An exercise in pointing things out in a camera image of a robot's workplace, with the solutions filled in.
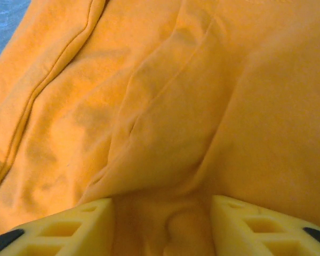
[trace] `square hole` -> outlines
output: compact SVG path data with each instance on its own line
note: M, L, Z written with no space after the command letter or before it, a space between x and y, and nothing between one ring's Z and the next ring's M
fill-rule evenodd
M62 246L30 244L18 256L56 256Z
M282 233L284 229L270 218L254 217L244 219L254 233Z
M298 241L266 241L264 245L274 256L314 256L313 253Z
M77 221L54 222L45 228L39 236L72 236L81 224Z
M82 212L93 212L94 210L96 210L96 206L92 206L92 207L88 207L88 208L84 208L83 210L81 210Z

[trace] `blue fabric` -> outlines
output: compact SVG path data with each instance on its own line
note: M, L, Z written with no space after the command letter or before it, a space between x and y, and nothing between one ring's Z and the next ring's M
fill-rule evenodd
M0 0L0 54L26 12L30 0Z

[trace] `orange fabric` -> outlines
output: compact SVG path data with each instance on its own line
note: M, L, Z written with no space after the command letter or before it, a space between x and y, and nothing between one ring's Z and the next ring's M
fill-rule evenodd
M112 197L113 255L215 255L213 194L320 225L320 1L32 1L0 57L0 233Z

